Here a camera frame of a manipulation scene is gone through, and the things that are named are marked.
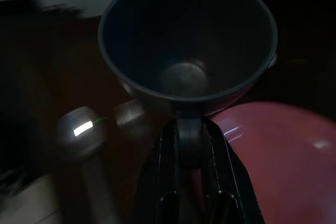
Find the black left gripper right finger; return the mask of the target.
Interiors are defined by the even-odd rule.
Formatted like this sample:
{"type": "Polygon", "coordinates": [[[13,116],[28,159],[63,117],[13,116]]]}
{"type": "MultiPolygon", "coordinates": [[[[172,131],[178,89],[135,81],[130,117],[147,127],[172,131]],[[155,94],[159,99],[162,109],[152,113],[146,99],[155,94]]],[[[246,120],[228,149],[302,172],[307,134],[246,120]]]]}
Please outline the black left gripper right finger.
{"type": "Polygon", "coordinates": [[[265,224],[247,169],[219,126],[203,118],[205,224],[265,224]]]}

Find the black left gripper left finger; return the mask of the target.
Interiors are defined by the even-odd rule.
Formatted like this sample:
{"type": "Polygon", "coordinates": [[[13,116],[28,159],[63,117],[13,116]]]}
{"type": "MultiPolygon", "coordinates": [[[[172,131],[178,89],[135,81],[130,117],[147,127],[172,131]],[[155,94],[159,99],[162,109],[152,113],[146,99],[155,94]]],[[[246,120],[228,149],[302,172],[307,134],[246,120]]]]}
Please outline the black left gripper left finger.
{"type": "Polygon", "coordinates": [[[179,224],[180,178],[175,121],[169,122],[146,158],[138,179],[133,224],[179,224]]]}

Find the dark grey mug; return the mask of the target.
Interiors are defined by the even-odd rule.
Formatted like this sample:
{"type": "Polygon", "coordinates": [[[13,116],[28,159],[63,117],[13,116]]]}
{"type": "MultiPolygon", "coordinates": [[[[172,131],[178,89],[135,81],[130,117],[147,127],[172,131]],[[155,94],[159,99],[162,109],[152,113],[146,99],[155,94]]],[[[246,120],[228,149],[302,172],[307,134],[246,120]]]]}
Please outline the dark grey mug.
{"type": "Polygon", "coordinates": [[[177,120],[180,162],[202,161],[202,116],[238,100],[276,56],[275,19],[261,0],[113,0],[102,56],[136,99],[177,120]]]}

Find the pink shell chair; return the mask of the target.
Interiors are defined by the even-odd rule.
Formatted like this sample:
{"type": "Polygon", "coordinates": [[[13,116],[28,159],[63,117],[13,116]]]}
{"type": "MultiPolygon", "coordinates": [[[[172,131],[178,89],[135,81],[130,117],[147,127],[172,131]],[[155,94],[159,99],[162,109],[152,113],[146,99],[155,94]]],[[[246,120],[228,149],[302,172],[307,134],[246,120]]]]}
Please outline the pink shell chair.
{"type": "Polygon", "coordinates": [[[266,224],[336,224],[336,122],[272,102],[212,120],[245,165],[266,224]]]}

